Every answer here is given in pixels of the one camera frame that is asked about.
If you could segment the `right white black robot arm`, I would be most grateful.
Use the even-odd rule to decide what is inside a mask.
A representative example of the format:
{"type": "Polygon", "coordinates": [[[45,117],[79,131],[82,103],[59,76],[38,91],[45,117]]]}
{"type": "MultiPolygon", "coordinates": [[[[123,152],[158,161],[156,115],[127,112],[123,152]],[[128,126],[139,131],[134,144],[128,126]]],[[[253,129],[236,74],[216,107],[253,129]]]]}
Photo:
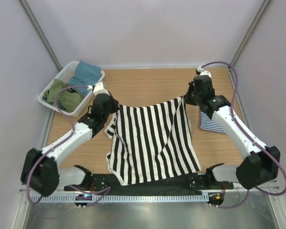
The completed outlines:
{"type": "Polygon", "coordinates": [[[242,120],[231,114],[231,104],[223,95],[215,95],[212,79],[198,75],[190,83],[185,95],[186,104],[197,105],[207,120],[216,123],[236,145],[243,159],[239,165],[218,164],[209,167],[206,185],[218,188],[223,181],[241,184],[246,189],[255,188],[277,178],[280,151],[268,147],[246,127],[242,120]]]}

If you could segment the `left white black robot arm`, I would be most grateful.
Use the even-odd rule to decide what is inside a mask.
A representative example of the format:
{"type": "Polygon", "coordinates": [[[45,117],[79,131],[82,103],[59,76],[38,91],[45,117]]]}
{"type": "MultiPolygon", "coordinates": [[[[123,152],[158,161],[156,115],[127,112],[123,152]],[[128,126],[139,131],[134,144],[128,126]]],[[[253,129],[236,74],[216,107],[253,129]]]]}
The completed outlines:
{"type": "Polygon", "coordinates": [[[26,155],[20,180],[27,190],[33,189],[43,197],[56,189],[74,186],[82,191],[91,187],[91,172],[75,165],[60,169],[59,165],[79,146],[95,137],[105,126],[109,115],[117,112],[119,103],[110,93],[98,94],[72,129],[41,150],[32,148],[26,155]]]}

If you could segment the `black white striped garment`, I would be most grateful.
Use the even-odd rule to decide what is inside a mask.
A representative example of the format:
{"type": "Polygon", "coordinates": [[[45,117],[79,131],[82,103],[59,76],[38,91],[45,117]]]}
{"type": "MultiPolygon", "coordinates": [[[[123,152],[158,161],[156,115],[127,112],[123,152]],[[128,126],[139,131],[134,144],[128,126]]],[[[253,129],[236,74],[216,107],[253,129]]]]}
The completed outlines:
{"type": "Polygon", "coordinates": [[[122,186],[201,170],[182,96],[145,107],[121,105],[105,133],[112,139],[108,170],[122,186]]]}

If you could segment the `blue white striped tank top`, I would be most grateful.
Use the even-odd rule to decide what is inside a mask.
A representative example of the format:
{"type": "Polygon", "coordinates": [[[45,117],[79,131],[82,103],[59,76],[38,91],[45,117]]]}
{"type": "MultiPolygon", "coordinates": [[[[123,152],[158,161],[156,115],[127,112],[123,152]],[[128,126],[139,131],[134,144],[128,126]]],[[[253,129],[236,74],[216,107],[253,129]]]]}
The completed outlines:
{"type": "Polygon", "coordinates": [[[200,124],[199,127],[201,130],[218,133],[218,134],[225,134],[225,131],[212,119],[210,119],[207,114],[200,111],[200,124]]]}

